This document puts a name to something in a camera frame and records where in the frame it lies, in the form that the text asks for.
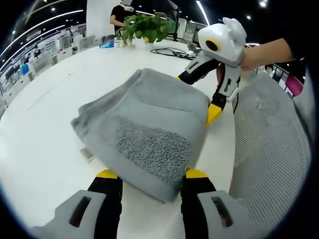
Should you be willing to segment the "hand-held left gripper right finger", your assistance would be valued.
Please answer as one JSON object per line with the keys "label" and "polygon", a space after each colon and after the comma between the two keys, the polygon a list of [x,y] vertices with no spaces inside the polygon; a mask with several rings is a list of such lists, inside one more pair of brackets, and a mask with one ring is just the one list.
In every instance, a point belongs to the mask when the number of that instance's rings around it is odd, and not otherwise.
{"label": "hand-held left gripper right finger", "polygon": [[202,171],[184,175],[181,213],[187,239],[262,239],[248,210],[225,191],[218,191]]}

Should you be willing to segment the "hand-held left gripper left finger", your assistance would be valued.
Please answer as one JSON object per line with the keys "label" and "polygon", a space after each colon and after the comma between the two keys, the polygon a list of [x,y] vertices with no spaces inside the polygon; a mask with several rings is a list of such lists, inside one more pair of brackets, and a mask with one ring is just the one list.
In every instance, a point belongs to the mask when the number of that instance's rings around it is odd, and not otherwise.
{"label": "hand-held left gripper left finger", "polygon": [[60,204],[46,225],[32,227],[33,239],[116,239],[122,213],[123,181],[112,171],[96,175],[87,190]]}

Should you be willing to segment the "person's right hand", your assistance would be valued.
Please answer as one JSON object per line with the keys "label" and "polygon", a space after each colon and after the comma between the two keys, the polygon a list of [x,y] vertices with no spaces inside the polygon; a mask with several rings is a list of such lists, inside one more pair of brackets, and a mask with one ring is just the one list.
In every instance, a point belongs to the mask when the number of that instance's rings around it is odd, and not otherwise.
{"label": "person's right hand", "polygon": [[252,71],[262,65],[265,65],[265,59],[259,46],[244,49],[244,56],[239,64],[243,71]]}

